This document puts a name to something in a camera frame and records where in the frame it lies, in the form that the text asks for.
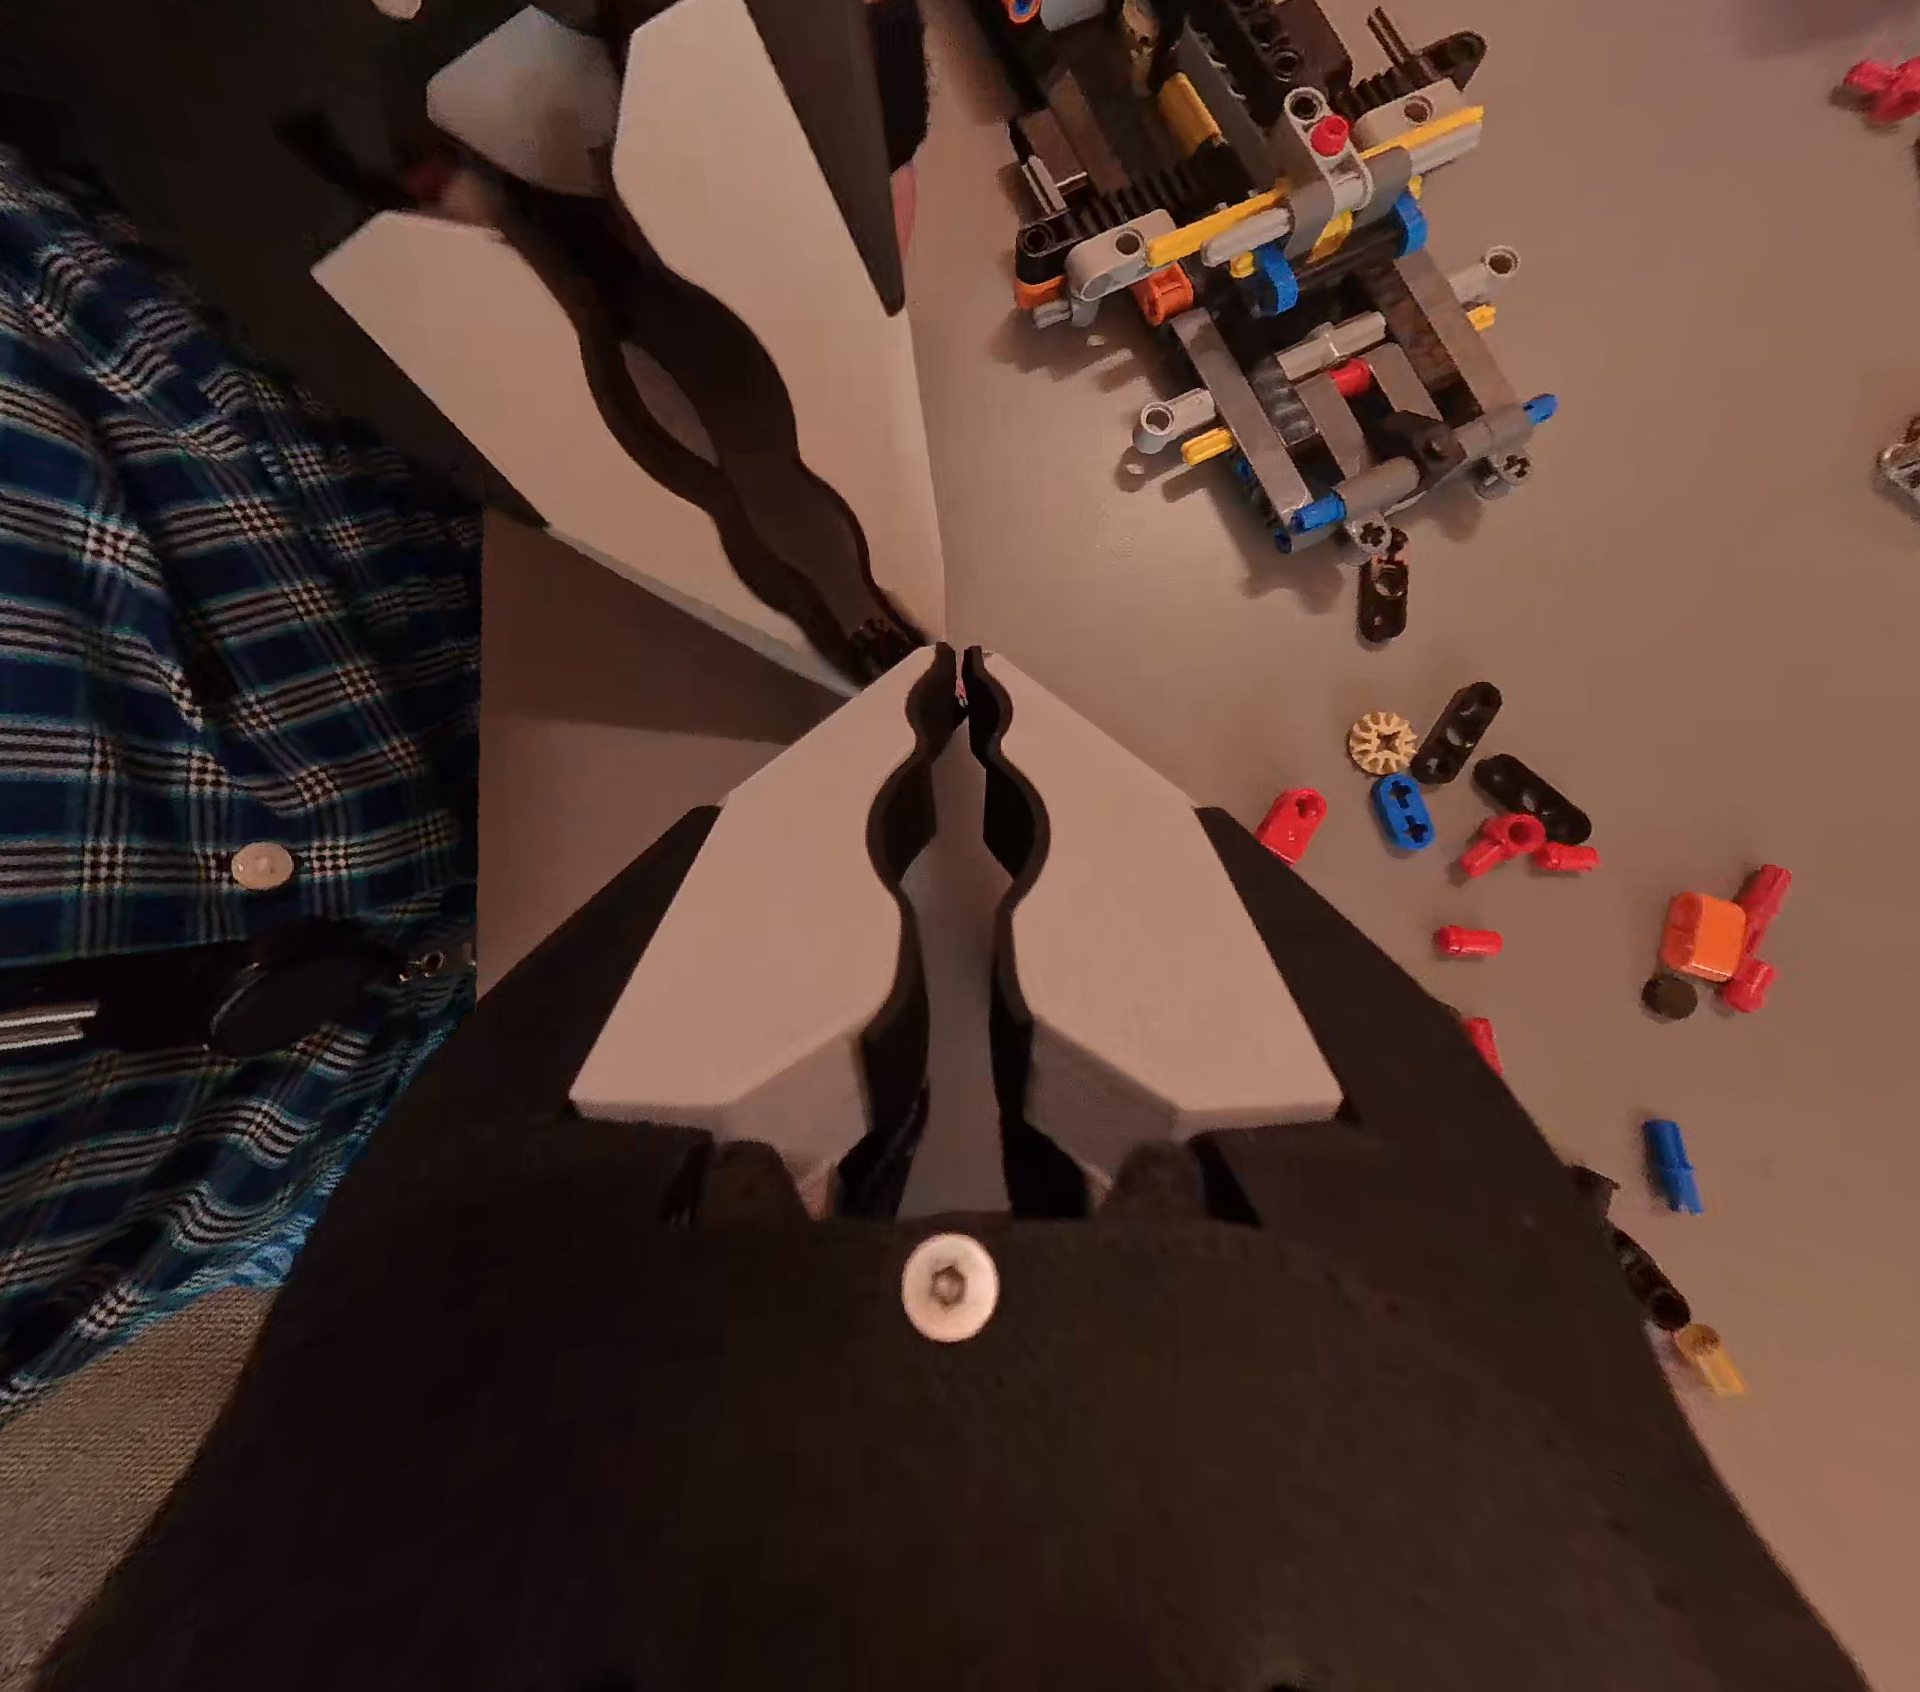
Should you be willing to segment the lego vehicle chassis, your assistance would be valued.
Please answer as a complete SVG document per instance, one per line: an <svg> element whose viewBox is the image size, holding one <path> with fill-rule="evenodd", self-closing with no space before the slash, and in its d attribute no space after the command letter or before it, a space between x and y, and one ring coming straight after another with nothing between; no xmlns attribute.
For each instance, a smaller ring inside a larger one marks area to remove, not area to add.
<svg viewBox="0 0 1920 1692"><path fill-rule="evenodd" d="M966 0L1016 90L1016 308L1090 330L1132 303L1179 370L1136 451L1228 458L1279 550L1392 560L1433 491L1532 476L1558 396L1486 330L1511 247L1430 252L1424 184L1481 142L1481 36L1357 74L1318 0Z"/></svg>

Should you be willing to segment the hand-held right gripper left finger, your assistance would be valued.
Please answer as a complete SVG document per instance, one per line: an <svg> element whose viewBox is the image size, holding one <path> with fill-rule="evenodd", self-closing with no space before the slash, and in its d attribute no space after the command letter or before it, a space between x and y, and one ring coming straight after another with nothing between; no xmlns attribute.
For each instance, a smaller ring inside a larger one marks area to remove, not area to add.
<svg viewBox="0 0 1920 1692"><path fill-rule="evenodd" d="M926 1117L925 939L954 644L899 669L735 786L572 1081L586 1117L779 1153L803 1200L899 1216Z"/></svg>

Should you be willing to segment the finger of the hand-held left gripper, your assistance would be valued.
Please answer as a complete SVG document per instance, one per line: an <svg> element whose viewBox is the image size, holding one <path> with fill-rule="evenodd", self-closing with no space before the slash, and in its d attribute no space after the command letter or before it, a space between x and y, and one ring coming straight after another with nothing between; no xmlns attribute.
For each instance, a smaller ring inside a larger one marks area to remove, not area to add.
<svg viewBox="0 0 1920 1692"><path fill-rule="evenodd" d="M487 221L383 209L315 287L567 550L839 694L900 618L900 310L830 184L721 221L640 179L473 179Z"/></svg>
<svg viewBox="0 0 1920 1692"><path fill-rule="evenodd" d="M908 308L845 226L755 0L676 0L626 39L513 14L429 79L423 113L581 361L577 438L513 443L529 502L742 641L939 636Z"/></svg>

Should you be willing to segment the blue plaid shirt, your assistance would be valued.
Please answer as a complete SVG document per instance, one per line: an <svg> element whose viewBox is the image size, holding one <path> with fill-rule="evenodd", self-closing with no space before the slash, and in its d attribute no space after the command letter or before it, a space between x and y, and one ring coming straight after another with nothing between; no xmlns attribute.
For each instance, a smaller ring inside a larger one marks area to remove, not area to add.
<svg viewBox="0 0 1920 1692"><path fill-rule="evenodd" d="M3 1424L274 1290L473 1010L482 512L3 113Z"/></svg>

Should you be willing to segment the black angled lego connector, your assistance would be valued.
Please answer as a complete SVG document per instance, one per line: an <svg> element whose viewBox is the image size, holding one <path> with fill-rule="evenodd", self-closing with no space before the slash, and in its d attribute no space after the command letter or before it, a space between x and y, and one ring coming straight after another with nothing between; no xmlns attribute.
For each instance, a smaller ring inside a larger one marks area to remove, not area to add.
<svg viewBox="0 0 1920 1692"><path fill-rule="evenodd" d="M1612 1199L1617 1199L1617 1179L1601 1176L1584 1163L1571 1163L1571 1179L1577 1200L1589 1212L1589 1220L1601 1225L1633 1302L1641 1306L1641 1317L1669 1334L1679 1334L1680 1329L1689 1329L1689 1302L1679 1294L1679 1282L1663 1273L1663 1266L1652 1256L1652 1247L1641 1247L1617 1220L1612 1220Z"/></svg>

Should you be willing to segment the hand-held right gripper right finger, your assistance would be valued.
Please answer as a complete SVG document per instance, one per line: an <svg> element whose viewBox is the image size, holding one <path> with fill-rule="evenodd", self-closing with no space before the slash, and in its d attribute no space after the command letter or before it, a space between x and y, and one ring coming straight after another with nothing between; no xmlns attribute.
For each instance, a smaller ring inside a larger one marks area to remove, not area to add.
<svg viewBox="0 0 1920 1692"><path fill-rule="evenodd" d="M1016 1220L1084 1220L1144 1145L1342 1107L1189 787L1017 674L964 653L983 767L988 1043Z"/></svg>

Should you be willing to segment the short black lego beam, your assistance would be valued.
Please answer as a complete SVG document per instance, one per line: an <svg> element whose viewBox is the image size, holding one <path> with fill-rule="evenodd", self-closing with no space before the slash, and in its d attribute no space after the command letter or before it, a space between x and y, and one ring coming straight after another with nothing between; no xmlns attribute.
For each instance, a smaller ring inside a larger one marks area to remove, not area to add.
<svg viewBox="0 0 1920 1692"><path fill-rule="evenodd" d="M1496 680L1462 684L1424 728L1416 754L1409 760L1409 777L1424 787L1451 786L1470 767L1499 707L1505 694Z"/></svg>
<svg viewBox="0 0 1920 1692"><path fill-rule="evenodd" d="M1385 644L1409 624L1409 533L1379 520L1362 528L1368 556L1357 581L1357 636L1367 644Z"/></svg>

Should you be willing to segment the orange lego block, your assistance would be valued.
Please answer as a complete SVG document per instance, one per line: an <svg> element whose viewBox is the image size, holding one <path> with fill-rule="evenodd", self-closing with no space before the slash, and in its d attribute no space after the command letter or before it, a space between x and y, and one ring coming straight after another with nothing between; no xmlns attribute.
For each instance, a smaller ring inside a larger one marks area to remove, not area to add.
<svg viewBox="0 0 1920 1692"><path fill-rule="evenodd" d="M1746 912L1732 897L1680 890L1659 927L1659 965L1703 984L1728 984L1746 958Z"/></svg>

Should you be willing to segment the grey cloth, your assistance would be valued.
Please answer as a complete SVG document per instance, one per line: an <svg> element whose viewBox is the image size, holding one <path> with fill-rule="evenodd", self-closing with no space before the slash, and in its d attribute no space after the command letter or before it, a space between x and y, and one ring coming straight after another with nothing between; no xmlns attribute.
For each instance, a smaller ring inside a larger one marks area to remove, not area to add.
<svg viewBox="0 0 1920 1692"><path fill-rule="evenodd" d="M0 1684L37 1662L196 1460L274 1294L231 1290L145 1329L0 1433Z"/></svg>

